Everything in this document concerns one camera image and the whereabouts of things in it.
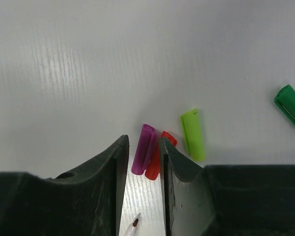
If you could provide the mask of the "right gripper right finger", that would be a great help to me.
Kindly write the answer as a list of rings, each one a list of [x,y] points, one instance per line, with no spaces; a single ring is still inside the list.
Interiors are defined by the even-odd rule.
[[[159,142],[168,236],[295,236],[295,165],[201,167]]]

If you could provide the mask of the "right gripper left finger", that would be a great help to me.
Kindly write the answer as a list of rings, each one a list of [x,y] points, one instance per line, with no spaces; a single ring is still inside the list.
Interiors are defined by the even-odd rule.
[[[0,172],[0,236],[119,234],[129,138],[56,178]]]

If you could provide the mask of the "purple pen cap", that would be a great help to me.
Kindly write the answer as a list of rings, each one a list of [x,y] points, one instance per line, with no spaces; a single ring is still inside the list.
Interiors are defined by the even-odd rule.
[[[157,133],[154,127],[143,124],[140,133],[131,172],[135,175],[142,175],[147,169],[149,162],[157,146]]]

